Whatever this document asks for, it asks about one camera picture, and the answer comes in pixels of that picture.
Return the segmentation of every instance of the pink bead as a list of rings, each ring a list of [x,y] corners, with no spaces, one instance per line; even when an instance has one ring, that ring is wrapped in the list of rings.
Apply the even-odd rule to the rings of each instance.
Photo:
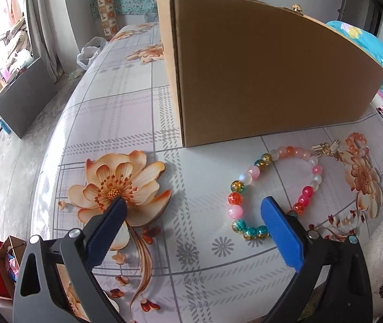
[[[308,159],[311,158],[311,153],[309,151],[304,150],[302,158],[308,161]]]
[[[310,198],[314,194],[314,190],[310,185],[308,185],[303,188],[302,194]]]
[[[227,211],[227,215],[233,220],[240,219],[242,213],[242,208],[239,205],[232,205]]]
[[[295,157],[302,158],[303,157],[303,149],[300,147],[295,148]]]
[[[278,153],[280,155],[280,158],[287,157],[287,148],[286,147],[279,147],[278,148]]]
[[[303,206],[307,206],[309,204],[309,197],[302,194],[298,199],[298,203],[301,203]]]
[[[323,168],[321,167],[321,165],[317,164],[313,166],[313,174],[321,175],[322,172],[323,172]]]
[[[253,166],[250,166],[250,168],[248,169],[247,171],[251,177],[256,180],[259,178],[259,175],[260,175],[260,170],[257,166],[253,165]]]

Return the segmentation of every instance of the gold clasp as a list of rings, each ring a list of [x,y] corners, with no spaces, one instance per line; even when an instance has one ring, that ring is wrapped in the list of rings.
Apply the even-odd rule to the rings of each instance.
[[[339,160],[339,140],[335,139],[331,144],[325,142],[320,143],[319,145],[312,146],[313,153],[316,157],[321,157],[322,155],[326,155],[327,157],[334,157],[336,160]]]

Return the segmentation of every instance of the white bead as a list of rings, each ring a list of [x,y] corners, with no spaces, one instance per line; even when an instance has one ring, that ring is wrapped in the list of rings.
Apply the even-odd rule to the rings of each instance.
[[[270,153],[270,155],[272,157],[272,161],[273,162],[278,160],[278,158],[280,157],[280,153],[278,153],[278,149],[271,149],[269,151],[269,153]]]
[[[308,159],[308,162],[311,166],[315,166],[318,164],[318,159],[317,157],[312,156],[311,158]]]
[[[244,185],[249,185],[253,181],[253,178],[250,173],[245,172],[239,175],[239,180],[244,183]]]
[[[313,191],[315,192],[316,190],[318,190],[318,183],[317,181],[311,181],[311,183],[309,184],[312,188],[313,188]]]
[[[320,184],[321,183],[321,175],[314,175],[313,181],[316,181],[318,184]]]

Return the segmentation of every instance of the patterned box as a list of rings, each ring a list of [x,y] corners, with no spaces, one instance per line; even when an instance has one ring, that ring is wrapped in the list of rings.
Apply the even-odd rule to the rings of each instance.
[[[97,5],[105,39],[110,41],[118,32],[114,2],[113,0],[97,0]]]

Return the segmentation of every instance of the screw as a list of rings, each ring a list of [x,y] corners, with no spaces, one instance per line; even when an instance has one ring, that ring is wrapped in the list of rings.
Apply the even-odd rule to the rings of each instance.
[[[308,231],[308,237],[311,239],[317,239],[320,237],[320,233],[317,232],[316,230],[311,230],[311,231]]]
[[[359,242],[359,240],[357,239],[356,236],[350,236],[349,237],[349,242],[352,243],[352,244],[357,244]]]
[[[30,237],[30,243],[36,244],[39,241],[39,236],[34,235]]]
[[[81,234],[81,230],[79,228],[74,228],[73,230],[70,230],[68,235],[71,238],[76,238]]]

